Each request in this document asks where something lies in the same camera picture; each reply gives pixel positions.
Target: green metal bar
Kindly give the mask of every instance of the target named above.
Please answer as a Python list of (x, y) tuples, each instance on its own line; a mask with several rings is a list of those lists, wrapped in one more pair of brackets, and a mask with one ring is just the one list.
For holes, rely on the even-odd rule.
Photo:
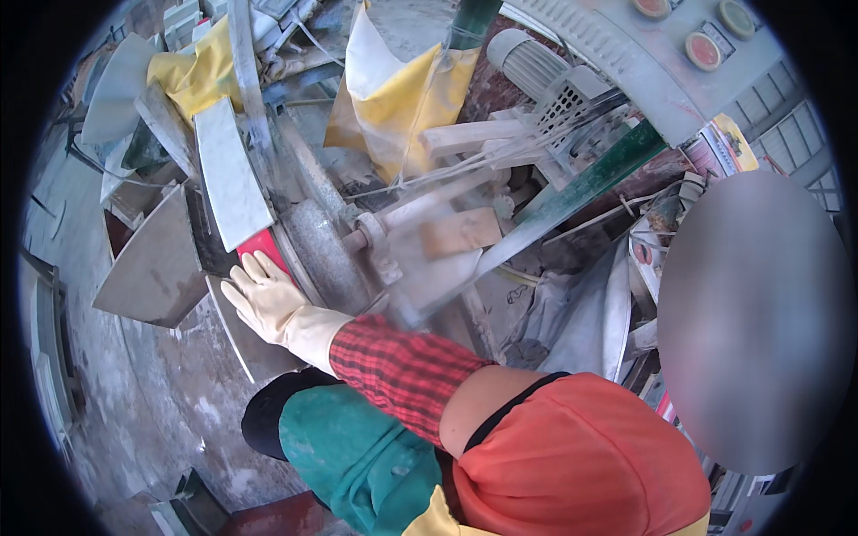
[(502, 0), (462, 0), (450, 25), (450, 49), (466, 51), (482, 46), (502, 5)]
[(476, 277), (497, 267), (568, 220), (596, 197), (610, 190), (667, 145), (649, 121), (644, 120), (619, 139), (556, 196), (483, 254)]

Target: yellow bag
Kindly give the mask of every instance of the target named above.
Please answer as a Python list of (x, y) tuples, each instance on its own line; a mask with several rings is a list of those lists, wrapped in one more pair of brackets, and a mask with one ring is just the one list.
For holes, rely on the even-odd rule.
[(194, 114), (229, 96), (236, 113), (244, 110), (233, 69), (233, 48), (224, 16), (196, 42), (196, 54), (160, 52), (152, 56), (146, 83), (157, 80), (193, 128)]
[(431, 127), (453, 124), (462, 109), (480, 49), (441, 44), (408, 63), (396, 59), (358, 4), (346, 48), (346, 71), (330, 113), (324, 147), (360, 149), (388, 184), (436, 167), (417, 142)]

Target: metal bracket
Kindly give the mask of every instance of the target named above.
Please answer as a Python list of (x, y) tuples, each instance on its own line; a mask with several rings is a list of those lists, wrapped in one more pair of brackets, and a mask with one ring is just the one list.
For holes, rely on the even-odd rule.
[(363, 213), (357, 217), (357, 225), (369, 241), (369, 260), (385, 286), (392, 285), (402, 277), (399, 263), (390, 255), (390, 242), (381, 222), (374, 214)]

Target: hand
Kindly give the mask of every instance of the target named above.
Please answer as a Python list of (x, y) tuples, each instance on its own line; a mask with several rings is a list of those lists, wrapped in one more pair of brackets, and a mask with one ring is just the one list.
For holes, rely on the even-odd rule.
[(336, 377), (330, 366), (330, 343), (340, 328), (354, 319), (312, 305), (289, 275), (261, 251), (243, 254), (241, 263), (245, 269), (233, 266), (229, 271), (235, 286), (221, 281), (223, 295), (235, 305), (239, 318), (265, 342), (284, 346)]
[(244, 253), (241, 263), (244, 269), (233, 266), (229, 271), (235, 286), (221, 282), (224, 296), (235, 305), (239, 318), (263, 340), (289, 348), (289, 320), (310, 301), (293, 285), (289, 275), (261, 251)]

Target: rubber glove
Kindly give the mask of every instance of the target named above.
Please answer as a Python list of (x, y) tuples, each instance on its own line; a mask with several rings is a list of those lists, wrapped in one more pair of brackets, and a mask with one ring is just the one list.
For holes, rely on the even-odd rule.
[(224, 296), (239, 318), (263, 340), (288, 348), (309, 364), (336, 377), (330, 366), (330, 343), (354, 318), (316, 307), (267, 255), (255, 251), (241, 256), (242, 269), (233, 266), (229, 281), (221, 282)]

